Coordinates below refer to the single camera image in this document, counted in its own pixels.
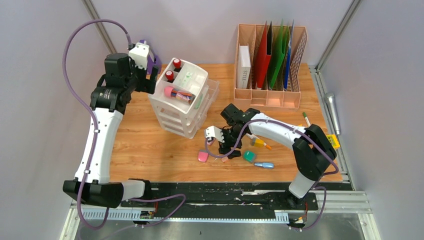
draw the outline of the white book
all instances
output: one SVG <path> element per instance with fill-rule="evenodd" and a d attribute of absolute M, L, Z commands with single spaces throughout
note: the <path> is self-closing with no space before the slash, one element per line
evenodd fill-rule
<path fill-rule="evenodd" d="M 251 57 L 249 46 L 238 46 L 238 63 L 235 86 L 238 89 L 247 89 L 249 74 L 251 73 Z"/>

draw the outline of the robotic arm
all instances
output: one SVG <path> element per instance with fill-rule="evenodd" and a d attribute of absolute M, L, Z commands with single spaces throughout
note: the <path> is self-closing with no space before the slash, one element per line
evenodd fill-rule
<path fill-rule="evenodd" d="M 205 137 L 208 141 L 212 141 L 213 138 L 219 141 L 220 154 L 227 154 L 231 151 L 231 148 L 236 145 L 241 131 L 243 131 L 241 137 L 244 137 L 246 133 L 262 136 L 293 150 L 298 172 L 295 179 L 291 182 L 286 195 L 287 201 L 292 207 L 302 202 L 306 193 L 324 175 L 330 165 L 324 155 L 314 146 L 311 147 L 308 140 L 300 133 L 311 138 L 332 160 L 337 156 L 323 130 L 315 124 L 309 127 L 295 126 L 275 120 L 253 108 L 243 112 L 233 104 L 228 105 L 221 112 L 221 116 L 226 120 L 230 128 L 219 129 L 211 126 L 205 130 Z M 248 127 L 243 130 L 243 126 L 250 121 L 254 122 L 249 123 Z M 241 147 L 242 141 L 240 140 L 236 148 L 240 149 Z M 234 150 L 228 155 L 228 158 L 232 159 L 240 156 L 241 152 Z"/>
<path fill-rule="evenodd" d="M 137 43 L 129 54 L 113 53 L 104 60 L 105 74 L 91 93 L 90 108 L 97 117 L 97 141 L 88 177 L 81 182 L 89 158 L 95 127 L 93 119 L 82 156 L 81 164 L 73 180 L 63 183 L 63 191 L 77 200 L 78 190 L 84 184 L 81 202 L 100 207 L 116 208 L 121 201 L 130 198 L 147 197 L 151 194 L 150 182 L 142 179 L 129 179 L 126 182 L 109 182 L 109 166 L 115 136 L 125 114 L 131 93 L 155 93 L 158 68 L 153 67 L 147 79 L 147 56 L 149 46 Z"/>

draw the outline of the bottle with red cap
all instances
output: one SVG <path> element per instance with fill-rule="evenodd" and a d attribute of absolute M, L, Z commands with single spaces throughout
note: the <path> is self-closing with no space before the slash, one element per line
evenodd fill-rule
<path fill-rule="evenodd" d="M 168 70 L 165 72 L 165 77 L 166 79 L 168 79 L 168 83 L 173 83 L 175 78 L 174 78 L 174 72 L 171 70 Z"/>
<path fill-rule="evenodd" d="M 174 72 L 179 73 L 181 71 L 181 60 L 179 58 L 175 58 L 172 61 L 172 64 L 175 67 Z"/>

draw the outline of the silver cylinder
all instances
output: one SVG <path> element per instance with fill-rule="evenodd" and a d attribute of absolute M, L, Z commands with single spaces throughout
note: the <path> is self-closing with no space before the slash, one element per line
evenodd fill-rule
<path fill-rule="evenodd" d="M 336 110 L 336 99 L 334 97 L 334 94 L 331 92 L 328 92 L 324 95 L 324 101 L 327 103 L 327 107 L 332 119 L 332 124 L 334 127 L 334 131 L 336 135 L 340 135 L 340 124 L 339 124 L 339 118 L 337 117 L 337 110 Z"/>

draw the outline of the white plastic drawer unit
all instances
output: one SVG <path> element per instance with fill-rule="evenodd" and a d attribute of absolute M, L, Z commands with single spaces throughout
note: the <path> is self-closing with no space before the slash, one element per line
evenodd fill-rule
<path fill-rule="evenodd" d="M 180 70 L 175 71 L 173 58 L 156 82 L 154 94 L 148 95 L 160 126 L 172 133 L 192 139 L 204 123 L 211 103 L 217 99 L 219 82 L 210 80 L 203 68 L 181 61 Z M 165 74 L 173 72 L 174 81 L 168 82 Z M 171 86 L 188 91 L 196 97 L 191 104 L 165 95 L 165 88 Z"/>

